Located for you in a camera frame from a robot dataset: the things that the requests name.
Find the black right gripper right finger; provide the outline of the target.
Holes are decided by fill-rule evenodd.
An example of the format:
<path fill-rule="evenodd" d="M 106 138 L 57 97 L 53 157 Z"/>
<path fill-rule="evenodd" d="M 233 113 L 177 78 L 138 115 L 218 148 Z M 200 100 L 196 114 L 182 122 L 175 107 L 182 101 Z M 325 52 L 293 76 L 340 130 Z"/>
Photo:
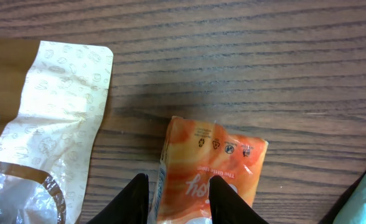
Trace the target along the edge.
<path fill-rule="evenodd" d="M 268 224 L 219 175 L 210 179 L 209 200 L 213 224 Z"/>

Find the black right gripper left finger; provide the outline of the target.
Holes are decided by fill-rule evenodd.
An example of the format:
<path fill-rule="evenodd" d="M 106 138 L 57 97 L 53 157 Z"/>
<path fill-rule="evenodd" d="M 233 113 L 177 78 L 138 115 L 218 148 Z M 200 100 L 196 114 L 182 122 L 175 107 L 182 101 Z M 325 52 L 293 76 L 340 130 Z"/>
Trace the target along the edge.
<path fill-rule="evenodd" d="M 87 224 L 147 224 L 148 212 L 149 180 L 140 173 Z"/>

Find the orange small carton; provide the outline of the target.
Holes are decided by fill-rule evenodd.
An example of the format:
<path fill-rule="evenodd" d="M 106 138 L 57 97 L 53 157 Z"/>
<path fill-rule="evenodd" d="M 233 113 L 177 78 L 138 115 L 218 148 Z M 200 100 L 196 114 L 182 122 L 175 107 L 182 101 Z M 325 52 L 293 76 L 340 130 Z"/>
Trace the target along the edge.
<path fill-rule="evenodd" d="M 268 142 L 217 123 L 172 117 L 148 223 L 211 223 L 209 180 L 219 175 L 252 205 Z"/>

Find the beige snack bag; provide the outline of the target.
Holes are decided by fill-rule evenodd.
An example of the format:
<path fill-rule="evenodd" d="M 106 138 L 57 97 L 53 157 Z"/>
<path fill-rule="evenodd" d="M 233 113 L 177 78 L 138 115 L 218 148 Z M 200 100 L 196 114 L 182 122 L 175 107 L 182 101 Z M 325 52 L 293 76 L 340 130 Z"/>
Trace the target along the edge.
<path fill-rule="evenodd" d="M 0 223 L 75 223 L 103 120 L 108 47 L 0 39 Z"/>

